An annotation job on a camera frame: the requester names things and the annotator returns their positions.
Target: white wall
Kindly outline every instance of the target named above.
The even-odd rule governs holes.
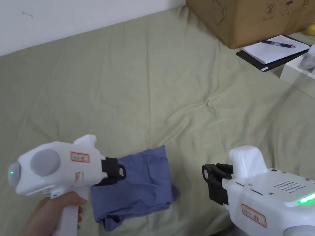
[[[185,4],[185,0],[0,0],[0,56]]]

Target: green indicator light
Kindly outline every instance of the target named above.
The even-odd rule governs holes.
[[[300,201],[298,201],[298,204],[305,204],[313,201],[315,199],[315,194],[309,195],[306,198],[302,198]]]

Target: black notebook cover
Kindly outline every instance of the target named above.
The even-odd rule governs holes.
[[[289,36],[286,36],[284,35],[285,37],[287,38],[290,38],[290,39],[293,39],[295,41],[298,41],[294,38],[291,38]],[[284,65],[286,64],[287,62],[289,61],[292,61],[293,59],[303,55],[304,53],[308,52],[308,50],[304,50],[302,52],[299,52],[299,53],[296,53],[296,54],[293,54],[291,56],[288,56],[288,57],[285,57],[285,58],[282,58],[280,60],[277,60],[277,61],[273,61],[271,63],[268,63],[268,64],[262,64],[260,63],[258,60],[256,60],[255,58],[253,58],[251,55],[247,54],[246,52],[244,52],[243,50],[242,51],[239,51],[236,53],[237,56],[239,56],[240,58],[244,59],[245,61],[247,61],[248,63],[252,64],[254,67],[256,67],[257,69],[259,69],[260,71],[262,72],[266,72],[266,71],[269,71],[269,70],[272,70],[278,66],[281,66],[281,65]]]

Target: blue pen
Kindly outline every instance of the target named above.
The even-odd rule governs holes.
[[[296,48],[295,46],[293,46],[291,44],[280,43],[280,42],[273,42],[273,41],[269,41],[269,40],[262,40],[261,42],[262,43],[271,44],[271,45],[275,45],[275,46],[285,47],[285,48]]]

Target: blue cloth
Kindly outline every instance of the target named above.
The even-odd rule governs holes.
[[[109,186],[91,187],[95,221],[112,231],[124,219],[169,208],[179,196],[172,185],[165,146],[118,159],[126,179]]]

